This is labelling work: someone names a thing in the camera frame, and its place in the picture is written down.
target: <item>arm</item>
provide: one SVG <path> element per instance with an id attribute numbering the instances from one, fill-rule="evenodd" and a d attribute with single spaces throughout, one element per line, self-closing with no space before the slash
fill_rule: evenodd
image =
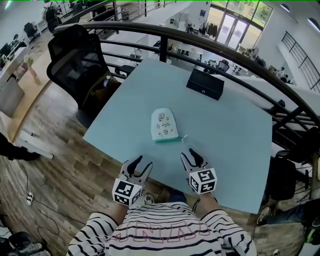
<path id="1" fill-rule="evenodd" d="M 210 193 L 200 195 L 201 207 L 206 215 L 201 219 L 217 234 L 224 249 L 236 251 L 240 256 L 256 256 L 257 250 L 251 236 L 233 222 Z"/>
<path id="2" fill-rule="evenodd" d="M 46 16 L 45 14 L 46 14 L 46 8 L 43 7 L 43 8 L 42 8 L 42 11 L 41 11 L 41 17 L 42 17 L 43 20 L 46 18 L 46 17 L 45 17 L 45 16 Z"/>
<path id="3" fill-rule="evenodd" d="M 106 238 L 122 224 L 127 211 L 128 206 L 117 203 L 105 213 L 92 213 L 86 225 L 71 240 L 67 255 L 93 256 L 103 252 Z"/>

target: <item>black box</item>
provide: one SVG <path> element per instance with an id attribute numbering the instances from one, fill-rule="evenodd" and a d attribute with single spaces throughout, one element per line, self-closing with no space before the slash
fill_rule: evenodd
<path id="1" fill-rule="evenodd" d="M 224 91 L 224 84 L 225 81 L 194 69 L 186 87 L 218 101 Z"/>

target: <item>window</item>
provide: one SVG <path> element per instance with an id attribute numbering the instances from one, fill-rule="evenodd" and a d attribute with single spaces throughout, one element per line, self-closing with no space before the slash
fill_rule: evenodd
<path id="1" fill-rule="evenodd" d="M 245 50 L 246 48 L 253 48 L 256 42 L 258 41 L 258 38 L 260 37 L 261 32 L 262 30 L 260 30 L 259 28 L 256 28 L 250 25 L 240 44 L 242 50 Z"/>
<path id="2" fill-rule="evenodd" d="M 272 8 L 270 6 L 260 1 L 252 21 L 264 28 L 271 14 L 271 11 L 272 11 Z"/>
<path id="3" fill-rule="evenodd" d="M 226 8 L 227 2 L 228 1 L 215 1 L 215 0 L 211 1 L 211 3 L 213 5 L 220 6 L 220 7 L 223 7 L 223 8 Z"/>
<path id="4" fill-rule="evenodd" d="M 224 12 L 215 8 L 210 8 L 207 20 L 216 25 L 220 25 Z"/>
<path id="5" fill-rule="evenodd" d="M 226 8 L 251 20 L 257 5 L 257 1 L 229 1 Z"/>

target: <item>ceiling light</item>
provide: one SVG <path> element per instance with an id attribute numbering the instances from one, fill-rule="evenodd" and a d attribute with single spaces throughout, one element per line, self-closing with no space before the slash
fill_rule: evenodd
<path id="1" fill-rule="evenodd" d="M 320 32 L 319 23 L 314 18 L 308 18 L 308 22 L 311 24 L 312 27 L 315 28 L 316 31 Z"/>
<path id="2" fill-rule="evenodd" d="M 4 9 L 7 9 L 10 4 L 11 4 L 11 0 L 8 0 L 8 1 L 6 2 L 6 5 L 5 5 Z"/>
<path id="3" fill-rule="evenodd" d="M 285 11 L 287 11 L 288 13 L 290 13 L 290 9 L 289 9 L 288 5 L 282 3 L 280 6 L 282 7 L 282 9 L 284 9 Z"/>

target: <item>desk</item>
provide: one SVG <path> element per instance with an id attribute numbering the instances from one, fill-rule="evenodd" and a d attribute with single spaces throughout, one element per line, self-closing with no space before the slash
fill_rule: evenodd
<path id="1" fill-rule="evenodd" d="M 32 149 L 32 151 L 37 152 L 43 156 L 52 158 L 52 155 L 46 154 L 46 152 L 33 147 L 35 146 L 35 144 L 41 144 L 41 142 L 38 141 L 38 139 L 32 136 L 28 137 L 28 132 L 25 133 L 24 131 L 22 131 L 23 123 L 27 118 L 30 110 L 32 109 L 33 105 L 35 104 L 41 93 L 50 84 L 50 79 L 47 76 L 47 67 L 50 64 L 50 62 L 50 53 L 49 51 L 46 51 L 39 59 L 37 59 L 33 63 L 32 68 L 37 73 L 40 83 L 35 83 L 34 78 L 28 70 L 18 82 L 19 86 L 24 91 L 24 96 L 21 102 L 15 109 L 11 118 L 6 116 L 2 112 L 0 112 L 0 118 L 6 130 L 6 134 L 4 135 L 11 143 L 17 143 L 18 146 L 28 148 L 29 145 L 27 145 L 25 142 L 29 142 L 31 144 L 29 149 Z"/>
<path id="2" fill-rule="evenodd" d="M 185 52 L 195 53 L 199 55 L 202 55 L 204 53 L 203 49 L 180 41 L 175 41 L 173 47 L 178 48 L 180 50 L 184 50 Z"/>
<path id="3" fill-rule="evenodd" d="M 153 59 L 143 60 L 94 120 L 84 139 L 112 158 L 144 155 L 138 171 L 152 161 L 150 177 L 191 194 L 180 160 L 193 148 L 217 174 L 219 203 L 257 213 L 269 171 L 272 119 L 243 96 L 224 87 L 219 101 L 186 88 L 191 73 Z M 155 143 L 151 115 L 170 108 L 184 139 Z"/>
<path id="4" fill-rule="evenodd" d="M 0 88 L 5 85 L 10 76 L 14 73 L 20 63 L 24 60 L 25 55 L 27 54 L 27 47 L 21 47 L 14 53 L 14 58 L 11 61 L 8 61 L 2 71 L 0 71 Z"/>

